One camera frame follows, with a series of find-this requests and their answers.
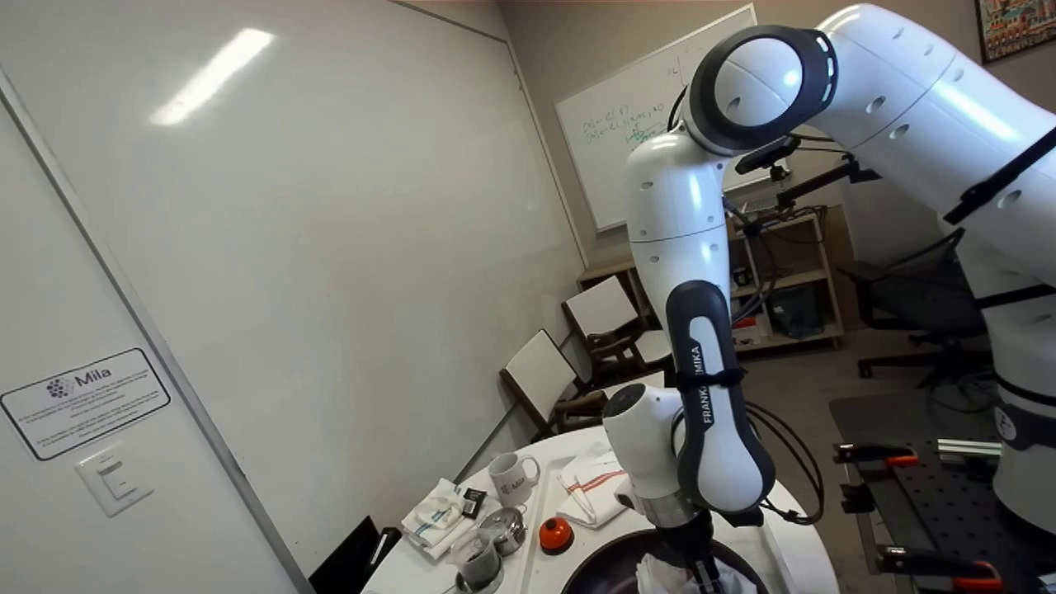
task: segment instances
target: red object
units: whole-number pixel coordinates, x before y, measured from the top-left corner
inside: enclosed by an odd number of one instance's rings
[[[570,524],[564,519],[549,519],[538,528],[538,547],[543,556],[564,556],[570,547],[574,535]]]
[[[883,461],[887,469],[909,469],[909,467],[922,467],[922,456],[887,456]]]

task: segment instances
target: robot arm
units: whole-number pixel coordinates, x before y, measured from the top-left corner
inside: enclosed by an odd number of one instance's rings
[[[727,515],[751,513],[773,487],[735,387],[724,163],[795,126],[827,132],[861,164],[980,239],[999,272],[971,267],[977,294],[1056,285],[1052,113],[1021,101],[923,27],[867,3],[819,30],[751,27],[730,37],[687,90],[687,128],[642,143],[626,164],[630,250],[653,312],[667,313],[687,412],[683,439],[667,439],[662,449],[650,443],[658,451],[642,456],[667,473],[626,467],[641,498],[658,497],[648,483],[669,483],[669,469],[679,506]],[[1005,349],[1052,366],[1056,358],[1036,358],[1056,354],[1052,305],[1042,313],[1052,326],[1045,343],[1036,329],[1023,335],[1026,313],[986,318],[997,363]],[[1023,393],[1048,400],[1056,437],[1056,376],[1016,363],[1005,374],[1026,383]],[[630,432],[667,423],[642,400],[650,393],[626,393],[603,423],[621,461],[642,449]],[[658,506],[641,510],[658,524],[674,519]]]

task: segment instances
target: white table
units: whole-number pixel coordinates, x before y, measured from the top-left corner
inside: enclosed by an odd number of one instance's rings
[[[543,519],[551,519],[562,506],[559,469],[591,449],[609,449],[603,431],[564,432],[543,443],[530,443],[522,456],[533,456],[542,461],[542,483],[524,506],[528,539],[524,544],[505,557],[499,594],[559,594],[574,567],[598,552],[599,544],[650,528],[642,515],[623,513],[599,533],[574,524],[574,544],[564,556],[542,556],[533,533]],[[487,473],[476,473],[464,487],[486,490]],[[800,503],[777,487],[768,497],[778,510],[800,510]],[[717,542],[744,556],[773,594],[838,594],[832,561],[815,528],[790,524],[777,515],[766,515],[761,528],[730,528],[720,515],[714,519]],[[456,564],[452,561],[425,561],[405,539],[389,552],[389,557],[376,567],[366,586],[366,594],[444,594],[456,591]]]

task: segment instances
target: floor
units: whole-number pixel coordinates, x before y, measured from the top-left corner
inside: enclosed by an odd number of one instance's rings
[[[819,533],[845,594],[893,594],[903,591],[903,586],[887,576],[867,571],[859,519],[843,513],[838,487],[845,483],[845,475],[832,461],[838,431],[832,423],[827,404],[849,398],[918,391],[918,381],[927,369],[877,369],[873,381],[859,381],[859,358],[909,349],[915,348],[903,337],[859,329],[843,348],[782,349],[744,360],[744,366],[750,369],[744,383],[745,400],[778,412],[810,443],[822,467],[827,506]],[[810,483],[784,456],[784,449],[773,443],[768,451],[777,460],[778,480],[793,490],[802,510],[813,510],[815,498],[810,492]]]

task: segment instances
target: chair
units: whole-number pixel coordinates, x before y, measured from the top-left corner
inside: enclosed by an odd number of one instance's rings
[[[568,296],[562,312],[588,349],[593,383],[674,369],[667,335],[634,307],[621,277],[591,285]]]
[[[599,423],[599,406],[626,383],[662,387],[662,374],[613,383],[603,391],[588,391],[574,366],[554,348],[554,340],[538,329],[500,369],[500,387],[528,412],[542,437],[559,437],[568,431],[583,431]]]
[[[990,366],[990,354],[962,348],[962,340],[986,337],[986,325],[953,253],[960,239],[962,233],[951,233],[883,267],[865,260],[845,267],[867,326],[911,329],[911,343],[938,348],[934,354],[865,358],[859,360],[861,381],[873,366],[932,366],[922,387],[938,387]]]
[[[353,535],[311,576],[316,594],[364,591],[378,561],[395,547],[395,528],[376,528],[366,515]]]

